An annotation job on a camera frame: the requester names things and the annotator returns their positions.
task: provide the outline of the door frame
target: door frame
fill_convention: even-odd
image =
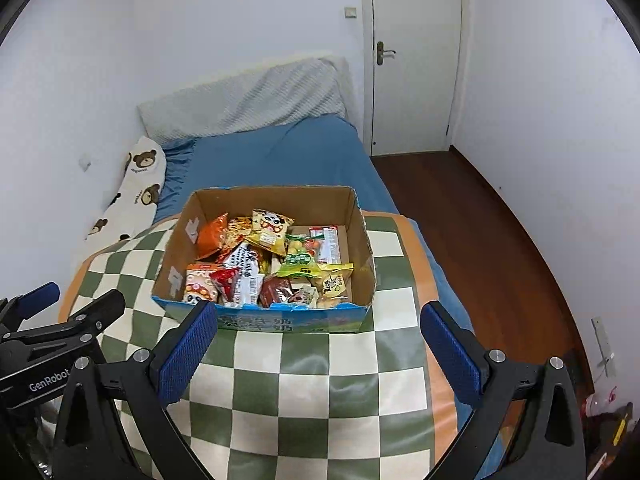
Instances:
[[[376,86],[375,74],[375,22],[373,0],[362,0],[362,33],[364,55],[364,120],[362,122],[362,144],[367,155],[371,156],[373,149],[373,92]],[[458,66],[456,81],[453,87],[453,99],[449,112],[449,131],[447,132],[446,147],[453,144],[453,139],[460,126],[460,112],[465,100],[466,67],[470,57],[471,9],[470,0],[462,0],[462,16],[460,18],[460,46],[458,47]]]

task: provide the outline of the white wall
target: white wall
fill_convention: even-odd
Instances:
[[[144,134],[139,102],[329,50],[350,64],[362,135],[360,1],[31,0],[0,46],[0,297],[49,280],[66,289],[74,254]],[[356,20],[345,6],[358,8]],[[34,324],[54,318],[52,309]]]
[[[144,134],[130,1],[31,0],[0,46],[0,298],[66,288]]]
[[[469,0],[453,144],[548,263],[593,376],[640,402],[640,54],[605,0]]]

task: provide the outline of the door handle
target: door handle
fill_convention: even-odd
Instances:
[[[396,54],[395,50],[385,50],[385,44],[382,43],[382,41],[379,41],[376,44],[376,63],[378,65],[382,65],[383,62],[383,58],[385,57],[385,54]]]

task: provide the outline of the blue bed sheet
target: blue bed sheet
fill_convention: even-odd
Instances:
[[[378,172],[364,152],[356,129],[334,115],[308,118],[252,132],[174,140],[162,146],[166,177],[154,222],[179,213],[190,194],[206,187],[340,185],[356,190],[360,207],[398,213]],[[473,330],[468,313],[413,222],[438,289],[440,303],[462,327]],[[458,429],[471,408],[456,399]],[[478,474],[496,470],[500,439]]]

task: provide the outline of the blue gripper pad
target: blue gripper pad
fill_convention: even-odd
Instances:
[[[476,336],[461,329],[438,301],[423,306],[420,332],[458,400],[479,406],[490,370]]]
[[[218,330],[216,307],[199,301],[154,348],[149,377],[163,406],[178,402]]]
[[[29,319],[60,299],[60,289],[49,282],[18,298],[17,313],[22,319]]]

